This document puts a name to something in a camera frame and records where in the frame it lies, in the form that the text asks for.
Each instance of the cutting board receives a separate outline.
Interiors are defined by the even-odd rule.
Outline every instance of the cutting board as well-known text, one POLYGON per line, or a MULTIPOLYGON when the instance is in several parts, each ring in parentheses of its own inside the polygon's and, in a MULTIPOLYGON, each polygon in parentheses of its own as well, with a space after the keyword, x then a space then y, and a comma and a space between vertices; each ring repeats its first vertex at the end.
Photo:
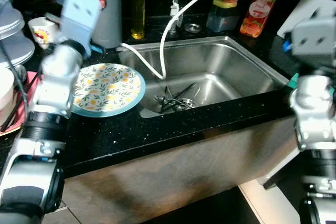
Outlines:
POLYGON ((280 27, 277 35, 284 38, 285 32, 292 31, 296 24, 311 17, 315 10, 318 16, 331 16, 336 13, 336 1, 333 0, 300 0, 286 21, 280 27))

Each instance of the white bowl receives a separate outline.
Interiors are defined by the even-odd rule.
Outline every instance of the white bowl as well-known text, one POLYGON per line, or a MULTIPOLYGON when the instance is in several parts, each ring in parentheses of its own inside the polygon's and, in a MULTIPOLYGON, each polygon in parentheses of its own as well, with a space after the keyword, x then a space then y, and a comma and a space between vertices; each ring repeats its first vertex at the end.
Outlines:
POLYGON ((9 116, 13 104, 13 73, 3 67, 0 67, 0 125, 2 125, 9 116))

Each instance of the dish soap bottle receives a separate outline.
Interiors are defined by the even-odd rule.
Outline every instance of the dish soap bottle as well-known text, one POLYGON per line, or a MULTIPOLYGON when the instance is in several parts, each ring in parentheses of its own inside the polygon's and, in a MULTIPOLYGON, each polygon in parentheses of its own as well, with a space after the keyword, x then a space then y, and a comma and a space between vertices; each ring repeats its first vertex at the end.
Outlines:
POLYGON ((145 37, 145 0, 131 0, 131 35, 134 39, 145 37))
POLYGON ((253 38, 259 37, 275 1, 252 0, 240 27, 240 33, 253 38))

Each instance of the yellow oil bottle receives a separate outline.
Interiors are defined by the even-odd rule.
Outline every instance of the yellow oil bottle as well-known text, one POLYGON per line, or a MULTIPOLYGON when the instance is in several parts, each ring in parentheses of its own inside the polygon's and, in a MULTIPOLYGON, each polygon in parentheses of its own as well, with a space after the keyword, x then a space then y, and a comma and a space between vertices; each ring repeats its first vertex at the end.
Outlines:
POLYGON ((131 0, 131 35, 134 39, 145 37, 145 0, 131 0))

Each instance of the floral plate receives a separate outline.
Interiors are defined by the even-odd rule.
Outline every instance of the floral plate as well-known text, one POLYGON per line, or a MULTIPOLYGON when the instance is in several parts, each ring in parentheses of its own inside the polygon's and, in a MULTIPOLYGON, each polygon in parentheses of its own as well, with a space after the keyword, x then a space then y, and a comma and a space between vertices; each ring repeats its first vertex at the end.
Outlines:
POLYGON ((73 113, 92 118, 118 115, 137 105, 145 81, 132 68, 101 63, 82 68, 75 84, 73 113))

